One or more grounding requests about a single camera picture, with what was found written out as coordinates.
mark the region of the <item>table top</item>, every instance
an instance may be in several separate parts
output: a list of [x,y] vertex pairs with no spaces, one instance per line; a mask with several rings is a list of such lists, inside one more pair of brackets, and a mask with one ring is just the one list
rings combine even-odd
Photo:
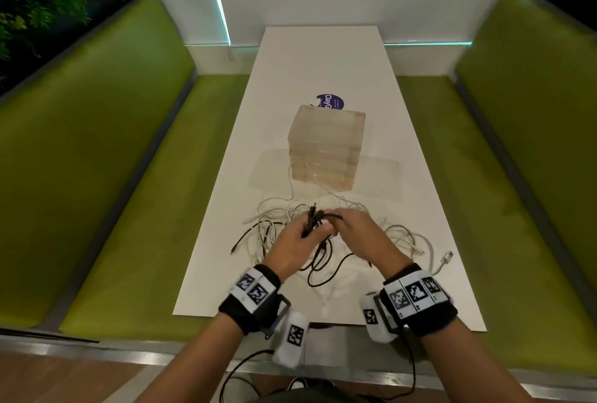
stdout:
[[[324,100],[339,98],[343,109],[367,115],[354,187],[341,195],[366,205],[374,219],[387,218],[422,234],[433,251],[425,241],[417,243],[427,251],[416,258],[423,269],[435,269],[444,253],[452,251],[452,261],[437,280],[454,299],[464,323],[485,331],[375,26],[266,28],[174,314],[215,315],[231,285],[251,265],[242,243],[235,254],[230,255],[230,249],[247,230],[243,221],[257,214],[262,200],[290,195],[288,131],[299,106],[319,103],[323,94],[333,95]],[[297,203],[342,206],[317,185],[292,184]],[[271,201],[266,206],[285,204]],[[334,239],[334,251],[332,271],[348,253],[339,238]],[[382,282],[377,270],[351,257],[329,284],[313,289],[297,274],[280,292],[311,322],[364,324],[358,299],[380,290]]]

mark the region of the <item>forearm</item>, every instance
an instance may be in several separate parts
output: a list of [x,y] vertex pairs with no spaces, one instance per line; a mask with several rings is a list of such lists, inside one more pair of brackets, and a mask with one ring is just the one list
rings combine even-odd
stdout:
[[[412,261],[388,248],[375,265],[385,279]],[[451,401],[461,403],[532,402],[511,373],[478,341],[459,318],[438,332],[421,338]]]
[[138,397],[137,403],[201,403],[210,401],[243,331],[227,315],[217,314],[205,331],[176,355]]

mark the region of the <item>clear plastic box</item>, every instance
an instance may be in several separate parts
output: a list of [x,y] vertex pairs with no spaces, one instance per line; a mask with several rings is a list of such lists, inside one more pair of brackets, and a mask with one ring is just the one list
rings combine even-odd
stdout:
[[292,178],[335,191],[354,185],[365,113],[302,105],[288,133]]

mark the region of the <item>green upholstery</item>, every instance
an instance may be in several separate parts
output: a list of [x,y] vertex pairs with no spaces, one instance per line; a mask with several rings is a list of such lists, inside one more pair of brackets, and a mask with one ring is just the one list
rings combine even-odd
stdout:
[[398,77],[487,325],[508,367],[597,374],[597,330],[447,77]]
[[112,231],[61,330],[186,341],[208,318],[174,316],[248,75],[202,76]]
[[2,101],[0,326],[52,307],[193,68],[141,0]]
[[457,67],[597,288],[597,40],[541,0],[500,0]]

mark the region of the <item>round sticker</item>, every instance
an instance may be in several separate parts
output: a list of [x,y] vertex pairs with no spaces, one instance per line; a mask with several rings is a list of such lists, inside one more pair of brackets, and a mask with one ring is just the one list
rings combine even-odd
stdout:
[[319,99],[320,108],[342,109],[344,107],[344,100],[333,94],[317,95]]

